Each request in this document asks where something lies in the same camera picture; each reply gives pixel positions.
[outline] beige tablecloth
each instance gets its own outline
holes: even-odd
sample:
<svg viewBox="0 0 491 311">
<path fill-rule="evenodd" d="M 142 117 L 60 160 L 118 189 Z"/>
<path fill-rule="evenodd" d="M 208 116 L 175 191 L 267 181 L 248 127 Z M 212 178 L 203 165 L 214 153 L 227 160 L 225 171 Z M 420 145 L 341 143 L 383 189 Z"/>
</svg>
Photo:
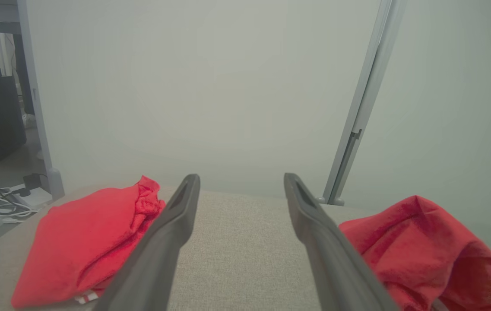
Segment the beige tablecloth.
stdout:
<svg viewBox="0 0 491 311">
<path fill-rule="evenodd" d="M 54 205 L 101 189 L 88 187 Z M 168 201 L 176 188 L 162 188 Z M 336 222 L 366 211 L 324 205 Z M 44 209 L 0 238 L 0 310 L 10 303 Z M 40 310 L 89 310 L 66 301 Z M 284 199 L 201 191 L 190 240 L 180 251 L 170 309 L 319 309 L 304 246 L 297 240 Z"/>
</svg>

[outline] desk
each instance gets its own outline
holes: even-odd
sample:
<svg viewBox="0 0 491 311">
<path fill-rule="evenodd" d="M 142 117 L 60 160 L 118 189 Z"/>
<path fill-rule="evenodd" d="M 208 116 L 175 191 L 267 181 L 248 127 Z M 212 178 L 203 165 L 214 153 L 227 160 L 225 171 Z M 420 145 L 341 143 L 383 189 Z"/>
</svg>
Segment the desk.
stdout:
<svg viewBox="0 0 491 311">
<path fill-rule="evenodd" d="M 53 205 L 103 187 L 88 187 Z M 174 187 L 162 187 L 168 201 Z M 336 222 L 367 211 L 323 205 Z M 11 296 L 30 251 L 36 226 L 48 208 L 0 238 L 0 310 Z M 66 301 L 36 310 L 90 310 L 94 302 Z M 190 240 L 182 247 L 169 309 L 320 309 L 304 246 L 297 240 L 285 199 L 201 191 Z"/>
</svg>

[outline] gray fabric surface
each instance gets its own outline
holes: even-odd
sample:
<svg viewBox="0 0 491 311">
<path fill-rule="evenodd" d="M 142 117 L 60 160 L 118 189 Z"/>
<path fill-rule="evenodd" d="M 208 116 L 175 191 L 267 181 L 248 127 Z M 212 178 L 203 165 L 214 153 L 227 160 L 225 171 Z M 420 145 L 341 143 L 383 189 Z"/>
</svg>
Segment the gray fabric surface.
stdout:
<svg viewBox="0 0 491 311">
<path fill-rule="evenodd" d="M 78 199 L 89 187 L 55 203 Z M 161 189 L 168 201 L 175 188 Z M 324 206 L 337 223 L 366 211 Z M 0 238 L 0 310 L 10 303 L 36 226 L 46 210 Z M 89 310 L 66 301 L 39 310 Z M 201 191 L 194 230 L 178 258 L 169 309 L 319 309 L 307 253 L 283 199 Z"/>
</svg>

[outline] red fabric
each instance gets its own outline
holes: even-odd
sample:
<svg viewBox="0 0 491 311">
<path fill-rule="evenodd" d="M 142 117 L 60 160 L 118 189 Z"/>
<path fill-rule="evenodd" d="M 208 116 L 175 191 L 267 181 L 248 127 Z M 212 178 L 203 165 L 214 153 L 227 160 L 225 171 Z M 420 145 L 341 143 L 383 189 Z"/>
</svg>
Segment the red fabric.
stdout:
<svg viewBox="0 0 491 311">
<path fill-rule="evenodd" d="M 491 250 L 436 203 L 413 196 L 340 229 L 403 310 L 491 310 Z"/>
<path fill-rule="evenodd" d="M 12 298 L 16 308 L 72 299 L 109 285 L 165 207 L 147 177 L 52 207 L 40 220 Z"/>
</svg>

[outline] folded red cloth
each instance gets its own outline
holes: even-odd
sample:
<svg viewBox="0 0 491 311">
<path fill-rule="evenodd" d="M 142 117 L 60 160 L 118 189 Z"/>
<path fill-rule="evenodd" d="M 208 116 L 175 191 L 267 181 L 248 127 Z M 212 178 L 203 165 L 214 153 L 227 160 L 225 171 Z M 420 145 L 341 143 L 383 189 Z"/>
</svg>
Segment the folded red cloth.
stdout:
<svg viewBox="0 0 491 311">
<path fill-rule="evenodd" d="M 491 310 L 491 250 L 436 203 L 408 197 L 339 228 L 403 310 Z"/>
<path fill-rule="evenodd" d="M 165 207 L 147 177 L 52 207 L 40 220 L 12 297 L 16 308 L 101 295 Z"/>
</svg>

